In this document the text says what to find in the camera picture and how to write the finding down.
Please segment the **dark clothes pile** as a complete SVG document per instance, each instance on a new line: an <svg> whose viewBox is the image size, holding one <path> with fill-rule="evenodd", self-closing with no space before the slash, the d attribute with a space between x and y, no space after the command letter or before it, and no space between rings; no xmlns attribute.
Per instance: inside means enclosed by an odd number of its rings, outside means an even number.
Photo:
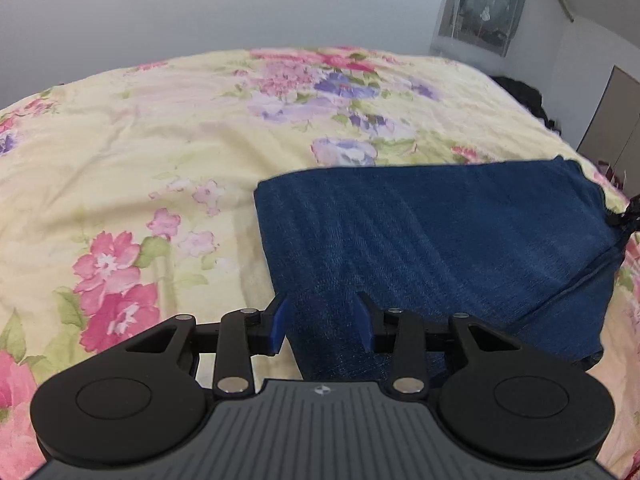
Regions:
<svg viewBox="0 0 640 480"><path fill-rule="evenodd" d="M536 88L529 86L523 81L515 80L507 76L491 76L491 79L503 88L503 90L506 90L521 106L524 106L530 114L539 119L548 130L551 130L558 136L562 136L559 124L555 120L550 119L544 110L542 94Z"/></svg>

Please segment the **beige wardrobe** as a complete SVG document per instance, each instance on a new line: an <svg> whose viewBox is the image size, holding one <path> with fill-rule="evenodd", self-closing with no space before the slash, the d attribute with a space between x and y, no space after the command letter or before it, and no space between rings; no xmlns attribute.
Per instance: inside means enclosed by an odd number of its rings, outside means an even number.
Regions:
<svg viewBox="0 0 640 480"><path fill-rule="evenodd" d="M578 153L627 196L639 193L639 81L614 66Z"/></svg>

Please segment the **grey patterned window curtain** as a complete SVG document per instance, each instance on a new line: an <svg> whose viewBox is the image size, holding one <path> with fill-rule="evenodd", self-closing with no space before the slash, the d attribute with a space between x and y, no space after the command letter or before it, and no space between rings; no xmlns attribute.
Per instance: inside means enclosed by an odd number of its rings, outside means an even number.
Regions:
<svg viewBox="0 0 640 480"><path fill-rule="evenodd" d="M452 53L469 46L504 58L526 0L444 0L432 50Z"/></svg>

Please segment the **dark blue denim pants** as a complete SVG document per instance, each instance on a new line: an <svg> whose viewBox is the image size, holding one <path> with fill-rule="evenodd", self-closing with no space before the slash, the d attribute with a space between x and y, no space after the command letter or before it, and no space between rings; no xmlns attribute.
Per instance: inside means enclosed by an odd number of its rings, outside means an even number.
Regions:
<svg viewBox="0 0 640 480"><path fill-rule="evenodd" d="M358 334L361 295L434 323L469 313L564 360L588 358L629 240L600 185L559 157L299 171L259 183L254 201L307 380L387 374Z"/></svg>

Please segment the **floral yellow bed cover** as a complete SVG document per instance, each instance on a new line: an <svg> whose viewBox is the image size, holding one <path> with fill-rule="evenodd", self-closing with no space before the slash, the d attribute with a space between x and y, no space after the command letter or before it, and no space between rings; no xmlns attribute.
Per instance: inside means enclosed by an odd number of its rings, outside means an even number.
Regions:
<svg viewBox="0 0 640 480"><path fill-rule="evenodd" d="M303 378L194 328L274 297L254 193L293 172L562 158L629 231L600 350L570 362L465 312L380 379ZM288 325L291 322L291 308ZM6 479L634 479L639 197L491 78L349 48L212 52L1 114Z"/></svg>

